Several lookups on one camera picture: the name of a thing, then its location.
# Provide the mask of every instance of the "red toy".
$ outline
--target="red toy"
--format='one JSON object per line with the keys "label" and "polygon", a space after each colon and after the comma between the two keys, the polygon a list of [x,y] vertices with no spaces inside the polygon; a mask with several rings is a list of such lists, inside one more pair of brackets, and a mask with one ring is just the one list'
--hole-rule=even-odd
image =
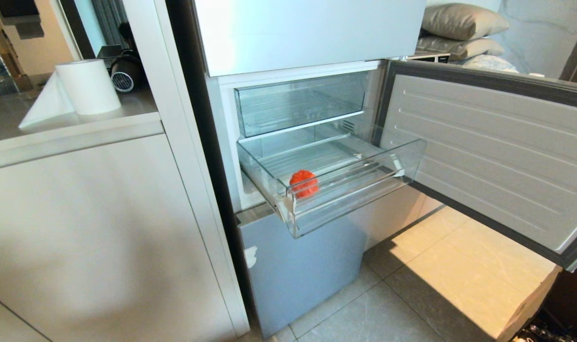
{"label": "red toy", "polygon": [[297,186],[293,186],[292,189],[295,192],[295,196],[297,197],[297,199],[302,199],[303,197],[309,197],[312,196],[314,193],[316,193],[318,191],[318,180],[316,179],[316,175],[314,175],[313,173],[311,173],[310,171],[307,170],[299,170],[295,173],[293,173],[293,176],[290,179],[290,184],[294,185],[297,183],[301,183]]}

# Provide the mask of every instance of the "light blue panel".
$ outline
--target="light blue panel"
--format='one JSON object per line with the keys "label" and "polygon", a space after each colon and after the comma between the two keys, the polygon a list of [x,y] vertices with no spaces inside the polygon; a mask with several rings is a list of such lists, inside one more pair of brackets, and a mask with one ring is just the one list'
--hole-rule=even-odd
{"label": "light blue panel", "polygon": [[208,74],[414,53],[425,0],[195,0]]}
{"label": "light blue panel", "polygon": [[267,204],[269,215],[240,226],[252,294],[264,338],[351,283],[358,275],[366,234],[347,217],[294,239]]}

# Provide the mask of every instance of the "white cabinet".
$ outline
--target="white cabinet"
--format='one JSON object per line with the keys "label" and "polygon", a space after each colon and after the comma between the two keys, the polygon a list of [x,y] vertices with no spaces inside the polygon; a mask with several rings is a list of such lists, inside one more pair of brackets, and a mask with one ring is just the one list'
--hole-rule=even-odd
{"label": "white cabinet", "polygon": [[0,301],[56,342],[235,337],[164,134],[0,169]]}

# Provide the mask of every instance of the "tiled floor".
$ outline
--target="tiled floor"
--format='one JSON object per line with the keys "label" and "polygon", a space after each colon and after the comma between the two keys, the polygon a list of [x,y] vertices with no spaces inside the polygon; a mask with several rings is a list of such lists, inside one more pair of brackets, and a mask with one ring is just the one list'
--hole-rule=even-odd
{"label": "tiled floor", "polygon": [[[494,341],[553,268],[444,208],[369,249],[356,281],[268,341]],[[256,326],[239,341],[259,342]]]}

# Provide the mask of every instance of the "countertop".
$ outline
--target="countertop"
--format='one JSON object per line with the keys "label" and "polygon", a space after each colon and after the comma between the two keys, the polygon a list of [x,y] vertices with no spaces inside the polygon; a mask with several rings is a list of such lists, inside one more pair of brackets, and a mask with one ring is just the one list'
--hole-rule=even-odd
{"label": "countertop", "polygon": [[67,113],[18,128],[38,91],[0,96],[0,167],[164,132],[149,89],[119,94],[121,108],[98,115]]}

